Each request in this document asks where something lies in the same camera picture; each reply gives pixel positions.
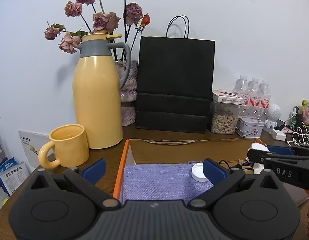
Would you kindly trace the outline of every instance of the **black rope handle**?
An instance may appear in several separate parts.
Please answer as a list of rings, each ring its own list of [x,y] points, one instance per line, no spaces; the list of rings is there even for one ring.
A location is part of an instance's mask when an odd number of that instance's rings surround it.
[[[184,19],[184,17],[187,19],[187,22],[188,22],[188,32],[187,32],[187,23],[186,23],[186,20]],[[166,38],[167,38],[167,36],[168,36],[168,30],[169,30],[170,26],[171,26],[172,23],[173,23],[175,20],[177,20],[178,18],[182,18],[183,21],[185,22],[185,27],[186,27],[186,29],[185,29],[185,33],[184,33],[184,35],[183,35],[183,38],[186,37],[186,33],[187,33],[187,39],[189,38],[190,23],[189,23],[189,18],[188,18],[186,15],[175,16],[175,17],[173,17],[173,18],[171,19],[171,21],[169,22],[168,27],[167,27]]]

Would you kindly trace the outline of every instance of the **wooden table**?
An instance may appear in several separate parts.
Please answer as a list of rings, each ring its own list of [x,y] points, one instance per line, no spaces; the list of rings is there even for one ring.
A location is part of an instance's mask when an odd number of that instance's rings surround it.
[[[138,139],[160,141],[160,140],[207,140],[207,139],[241,138],[236,133],[233,135],[222,135],[222,134],[213,134],[210,131],[207,131],[205,134],[166,132],[166,131],[136,129],[134,125],[124,127],[123,135],[124,135],[123,140],[119,144],[111,148],[103,150],[90,150],[90,157],[88,161],[82,166],[80,166],[84,168],[85,166],[89,166],[92,163],[96,162],[97,160],[104,158],[107,164],[106,173],[104,177],[96,184],[96,186],[102,189],[104,192],[107,192],[111,195],[113,194],[120,158],[126,139],[138,138]],[[286,142],[274,140],[272,136],[269,133],[266,133],[265,131],[263,131],[261,134],[261,140],[268,145],[288,146]],[[63,172],[65,169],[66,168],[58,167],[52,172],[60,173]],[[9,198],[9,200],[0,210],[0,240],[16,239],[8,223],[8,213],[13,203],[15,202],[16,198],[18,197],[19,193],[21,192],[24,184],[21,185],[19,189],[13,193],[13,195]]]

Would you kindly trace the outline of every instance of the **purple cloth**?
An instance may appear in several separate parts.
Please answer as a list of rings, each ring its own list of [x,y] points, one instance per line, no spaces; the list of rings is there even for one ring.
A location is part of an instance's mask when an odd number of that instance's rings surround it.
[[[142,164],[124,168],[123,202],[126,200],[173,200],[185,203],[213,187],[195,181],[194,164]]]

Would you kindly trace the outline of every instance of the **gray thermos handle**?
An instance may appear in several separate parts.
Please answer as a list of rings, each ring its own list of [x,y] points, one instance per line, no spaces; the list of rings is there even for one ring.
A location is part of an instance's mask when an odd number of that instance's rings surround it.
[[[120,89],[123,88],[125,83],[127,82],[129,73],[130,73],[130,68],[131,68],[131,50],[130,47],[127,43],[124,42],[118,42],[118,43],[108,43],[107,44],[109,49],[117,49],[117,48],[124,48],[127,54],[127,65],[126,65],[126,71],[124,72],[123,77],[120,79]]]

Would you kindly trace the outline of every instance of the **white charger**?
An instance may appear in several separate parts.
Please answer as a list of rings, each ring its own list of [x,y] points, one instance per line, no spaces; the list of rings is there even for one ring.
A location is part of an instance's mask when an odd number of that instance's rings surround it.
[[[275,140],[279,140],[279,141],[285,141],[285,140],[286,140],[286,134],[285,134],[283,131],[272,130],[272,131],[271,131],[271,136],[272,136]]]

